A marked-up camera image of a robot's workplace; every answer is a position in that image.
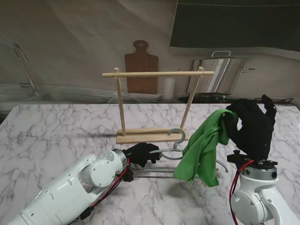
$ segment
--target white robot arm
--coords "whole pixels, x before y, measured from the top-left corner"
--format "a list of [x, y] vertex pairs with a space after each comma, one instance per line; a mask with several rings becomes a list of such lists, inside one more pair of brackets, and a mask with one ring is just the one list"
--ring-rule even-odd
[[240, 174], [240, 188], [231, 198], [233, 213], [245, 225], [275, 219], [276, 225], [300, 225], [300, 221], [276, 189], [277, 168], [247, 166]]
[[[121, 150], [110, 151], [103, 159], [94, 154], [81, 159], [43, 188], [34, 201], [9, 225], [67, 225], [106, 194], [127, 166]], [[93, 186], [86, 191], [83, 184]]]

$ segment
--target green cloth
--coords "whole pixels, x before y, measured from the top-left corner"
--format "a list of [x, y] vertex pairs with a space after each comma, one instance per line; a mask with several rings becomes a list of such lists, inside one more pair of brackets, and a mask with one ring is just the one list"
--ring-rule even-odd
[[223, 113], [237, 114], [227, 109], [218, 109], [193, 133], [183, 151], [183, 158], [177, 166], [174, 177], [180, 180], [193, 180], [196, 174], [208, 186], [218, 185], [216, 177], [216, 147], [218, 143], [227, 145]]

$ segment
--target red cable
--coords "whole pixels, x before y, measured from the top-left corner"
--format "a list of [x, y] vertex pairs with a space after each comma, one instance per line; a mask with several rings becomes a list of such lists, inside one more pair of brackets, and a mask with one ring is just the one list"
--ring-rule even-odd
[[[130, 159], [127, 158], [127, 166], [130, 165]], [[122, 179], [122, 177], [124, 176], [124, 174], [127, 171], [127, 166], [126, 168], [123, 170], [123, 172], [121, 173], [121, 175], [116, 179], [116, 181], [111, 185], [111, 187], [108, 189], [108, 191], [105, 193], [104, 196], [102, 196], [102, 198], [100, 198], [98, 201], [96, 201], [93, 206], [96, 207], [104, 198], [107, 197], [108, 193], [114, 188], [114, 186], [116, 186], [116, 184]]]
[[[240, 172], [248, 165], [250, 165], [251, 163], [253, 163], [254, 160], [250, 160], [249, 162], [245, 163], [237, 172], [237, 174], [235, 175], [234, 179], [233, 179], [233, 182], [232, 182], [232, 185], [230, 187], [230, 192], [229, 192], [229, 204], [230, 204], [230, 210], [231, 212], [233, 212], [232, 210], [232, 207], [231, 207], [231, 197], [233, 195], [232, 191], [233, 191], [233, 186], [236, 182], [238, 182], [238, 178], [239, 178], [239, 175], [240, 175]], [[236, 220], [236, 217], [235, 217], [235, 214], [232, 213], [232, 217], [233, 217], [233, 220], [235, 222], [235, 224], [237, 225], [238, 224], [238, 221]]]

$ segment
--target wooden rack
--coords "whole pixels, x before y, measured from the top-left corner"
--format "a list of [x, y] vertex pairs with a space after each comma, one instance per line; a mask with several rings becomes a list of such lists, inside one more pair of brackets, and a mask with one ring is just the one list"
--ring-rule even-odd
[[191, 90], [187, 107], [185, 109], [180, 128], [184, 129], [184, 124], [188, 116], [188, 111], [191, 107], [199, 79], [205, 75], [213, 75], [213, 71], [204, 71], [203, 67], [199, 67], [198, 71], [176, 71], [176, 72], [132, 72], [132, 73], [120, 73], [119, 68], [114, 69], [114, 73], [103, 73], [103, 77], [114, 77], [117, 83], [117, 93], [121, 117], [121, 127], [122, 130], [117, 132], [117, 144], [125, 143], [140, 143], [140, 142], [173, 142], [181, 139], [181, 134], [172, 133], [167, 135], [167, 132], [172, 128], [141, 128], [141, 129], [126, 129], [125, 128], [125, 118], [124, 118], [124, 108], [122, 100], [122, 90], [120, 77], [149, 77], [149, 76], [196, 76]]

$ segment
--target wooden dowel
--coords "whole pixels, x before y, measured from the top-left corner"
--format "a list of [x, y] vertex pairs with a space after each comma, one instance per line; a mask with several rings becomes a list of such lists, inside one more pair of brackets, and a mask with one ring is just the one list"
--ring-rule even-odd
[[[156, 133], [167, 133], [171, 128], [135, 128], [135, 129], [127, 129], [126, 134], [156, 134]], [[121, 135], [122, 131], [118, 130], [117, 135]]]
[[[198, 71], [203, 71], [203, 70], [204, 70], [203, 67], [199, 67], [198, 68]], [[187, 102], [187, 107], [186, 107], [186, 110], [184, 112], [184, 115], [183, 115], [183, 118], [182, 118], [182, 121], [181, 121], [181, 125], [180, 125], [181, 129], [183, 129], [184, 123], [186, 122], [186, 119], [187, 119], [187, 116], [188, 116], [188, 111], [189, 111], [189, 109], [191, 107], [194, 95], [196, 93], [196, 89], [198, 87], [199, 79], [200, 79], [200, 76], [197, 76], [195, 78], [195, 80], [194, 80], [194, 85], [193, 85], [192, 91], [191, 91], [191, 93], [189, 95], [188, 102]]]
[[131, 72], [103, 73], [103, 77], [149, 77], [149, 76], [205, 76], [214, 75], [214, 71], [174, 71], [174, 72]]
[[[119, 72], [119, 68], [114, 69], [115, 73]], [[121, 117], [121, 126], [122, 126], [122, 135], [126, 136], [125, 129], [125, 118], [124, 118], [124, 108], [123, 108], [123, 100], [122, 100], [122, 90], [121, 90], [121, 81], [119, 77], [116, 77], [117, 80], [117, 93], [118, 93], [118, 101], [119, 101], [119, 109], [120, 109], [120, 117]]]

